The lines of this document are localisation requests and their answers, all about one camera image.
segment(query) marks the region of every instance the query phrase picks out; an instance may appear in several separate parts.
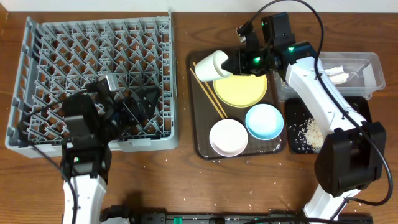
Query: blue plate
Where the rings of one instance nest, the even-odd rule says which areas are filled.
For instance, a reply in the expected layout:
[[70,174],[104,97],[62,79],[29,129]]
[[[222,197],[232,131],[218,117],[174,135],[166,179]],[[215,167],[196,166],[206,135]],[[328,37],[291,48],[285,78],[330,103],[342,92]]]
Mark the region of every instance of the blue plate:
[[284,118],[277,108],[259,104],[250,108],[246,114],[246,128],[249,133],[260,140],[276,138],[284,128]]

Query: wooden table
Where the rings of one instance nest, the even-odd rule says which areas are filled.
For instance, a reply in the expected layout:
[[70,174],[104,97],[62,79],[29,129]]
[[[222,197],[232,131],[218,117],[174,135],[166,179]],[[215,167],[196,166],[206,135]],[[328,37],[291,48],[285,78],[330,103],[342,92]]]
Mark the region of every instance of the wooden table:
[[[0,138],[4,142],[9,107],[27,16],[43,22],[81,21],[158,16],[165,13],[15,13],[9,15],[0,37]],[[176,13],[175,43],[180,144],[174,150],[114,152],[103,208],[125,203],[137,211],[165,208],[184,213],[267,213],[273,209],[301,209],[317,186],[316,155],[279,154],[204,161],[192,146],[192,121],[185,59],[199,48],[239,44],[235,27],[252,14]],[[291,13],[296,39],[315,48],[320,31],[309,13]],[[380,57],[387,86],[373,94],[369,106],[374,121],[387,131],[386,158],[398,182],[398,14],[321,14],[325,24],[324,51],[375,52]],[[256,31],[259,37],[259,20]],[[0,222],[60,223],[63,189],[60,174],[44,159],[28,159],[1,146]],[[358,197],[377,201],[387,190],[386,175]],[[387,205],[370,207],[356,202],[345,212],[370,213],[376,223],[398,222],[398,196]]]

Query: black cable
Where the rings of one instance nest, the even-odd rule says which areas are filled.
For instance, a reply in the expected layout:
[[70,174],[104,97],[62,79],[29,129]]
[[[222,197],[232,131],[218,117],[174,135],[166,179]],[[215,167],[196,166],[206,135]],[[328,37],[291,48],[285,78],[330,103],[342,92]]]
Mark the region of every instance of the black cable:
[[30,143],[26,138],[23,138],[23,122],[24,121],[30,121],[30,118],[40,112],[45,111],[46,109],[53,107],[59,103],[63,103],[64,101],[68,100],[70,97],[82,94],[82,93],[86,93],[88,90],[82,90],[82,91],[78,91],[72,95],[70,95],[68,98],[64,99],[64,100],[60,100],[54,103],[51,103],[47,106],[41,107],[40,109],[37,109],[33,112],[31,112],[30,114],[28,114],[26,117],[23,117],[18,125],[17,125],[17,129],[19,131],[19,134],[21,135],[21,141],[25,142],[28,146],[32,146],[33,150],[35,150],[36,152],[38,152],[42,157],[44,157],[46,160],[48,160],[58,171],[59,173],[61,173],[62,179],[68,184],[70,191],[72,193],[72,198],[73,198],[73,214],[72,214],[72,224],[76,223],[76,216],[77,216],[77,210],[78,210],[78,204],[77,204],[77,197],[76,197],[76,192],[75,189],[72,186],[72,183],[70,182],[70,180],[66,177],[65,173],[61,170],[61,168],[59,168],[59,166],[57,165],[57,163],[55,163],[51,158],[49,158],[48,155],[46,155],[44,152],[42,152],[38,147],[36,147],[34,144]]
[[244,224],[258,224],[258,223],[271,223],[271,222],[295,222],[295,223],[317,222],[317,223],[326,223],[326,224],[346,224],[334,220],[326,220],[322,218],[308,218],[308,217],[268,217],[268,218],[260,218],[257,220],[252,220]]
[[360,133],[364,136],[364,138],[370,143],[370,145],[371,145],[373,148],[375,148],[375,150],[376,150],[378,156],[381,158],[381,161],[382,161],[382,163],[383,163],[383,166],[384,166],[384,168],[385,168],[385,170],[386,170],[389,188],[388,188],[387,195],[386,195],[386,197],[385,197],[383,200],[381,200],[380,202],[368,202],[368,201],[366,201],[366,200],[361,200],[361,199],[354,198],[354,197],[346,197],[346,198],[343,200],[343,203],[339,206],[339,209],[342,210],[342,209],[344,208],[344,205],[345,205],[346,203],[348,203],[349,200],[352,200],[352,201],[355,201],[355,202],[359,202],[359,203],[363,203],[363,204],[365,204],[365,205],[372,205],[372,206],[384,205],[385,203],[387,203],[387,202],[390,200],[390,198],[391,198],[391,196],[392,196],[392,191],[393,191],[393,181],[392,181],[392,175],[391,175],[390,167],[388,166],[388,163],[387,163],[386,159],[384,158],[384,156],[381,154],[379,148],[376,146],[376,144],[374,143],[374,141],[369,137],[369,135],[366,133],[366,131],[365,131],[359,124],[357,124],[357,123],[354,121],[353,118],[351,118],[351,117],[348,115],[348,112],[344,110],[344,108],[337,102],[337,100],[335,99],[335,97],[330,93],[329,89],[326,87],[326,85],[324,84],[324,82],[323,82],[323,80],[322,80],[322,78],[321,78],[321,74],[320,74],[319,71],[318,71],[319,54],[320,54],[321,49],[322,49],[322,45],[323,45],[323,36],[324,36],[325,31],[324,31],[324,29],[323,29],[323,22],[322,22],[322,20],[321,20],[321,18],[320,18],[320,16],[319,16],[319,14],[316,12],[316,10],[314,10],[314,8],[313,8],[312,6],[310,6],[308,3],[304,2],[304,1],[301,1],[301,0],[275,0],[275,1],[272,1],[272,2],[270,2],[270,3],[268,3],[268,4],[266,4],[266,5],[263,6],[260,10],[258,10],[258,11],[255,13],[255,15],[249,20],[249,22],[246,23],[246,25],[250,24],[250,22],[252,22],[252,21],[253,21],[265,8],[266,8],[266,7],[268,7],[268,6],[272,5],[272,4],[281,2],[281,1],[296,1],[296,2],[302,3],[302,4],[304,4],[305,6],[307,6],[307,7],[314,13],[315,17],[318,19],[318,22],[319,22],[319,25],[320,25],[320,28],[321,28],[321,39],[320,39],[320,44],[319,44],[319,48],[318,48],[318,51],[317,51],[317,56],[315,57],[315,61],[314,61],[314,67],[315,67],[315,74],[316,74],[316,77],[317,77],[317,79],[319,80],[319,82],[320,82],[321,86],[323,87],[323,89],[325,90],[325,92],[327,93],[327,95],[330,97],[330,99],[332,100],[332,102],[337,106],[337,108],[341,111],[341,113],[343,114],[343,116],[344,116],[345,118],[347,118],[348,121],[350,121],[350,122],[355,126],[355,128],[357,128],[357,129],[359,130],[359,132],[360,132]]

